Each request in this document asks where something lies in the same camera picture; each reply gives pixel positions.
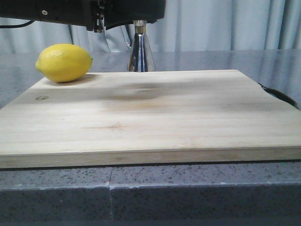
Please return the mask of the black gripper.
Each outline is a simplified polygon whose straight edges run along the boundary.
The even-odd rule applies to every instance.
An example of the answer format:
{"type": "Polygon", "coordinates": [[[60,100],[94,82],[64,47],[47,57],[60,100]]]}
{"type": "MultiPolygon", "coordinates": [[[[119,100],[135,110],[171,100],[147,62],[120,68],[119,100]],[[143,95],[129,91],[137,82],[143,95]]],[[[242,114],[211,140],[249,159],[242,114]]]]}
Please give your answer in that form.
{"type": "Polygon", "coordinates": [[[4,18],[70,24],[102,32],[143,20],[154,23],[164,18],[164,0],[2,0],[4,18]]]}

